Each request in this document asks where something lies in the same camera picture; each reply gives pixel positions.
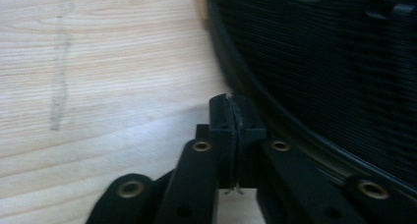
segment wood grain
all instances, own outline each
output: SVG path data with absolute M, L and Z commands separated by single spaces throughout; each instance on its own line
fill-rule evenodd
M 0 0 L 0 223 L 84 223 L 117 177 L 171 170 L 230 90 L 193 0 Z M 217 223 L 262 223 L 254 193 Z
M 199 11 L 200 20 L 204 28 L 209 28 L 209 11 L 207 0 L 196 0 L 197 10 Z

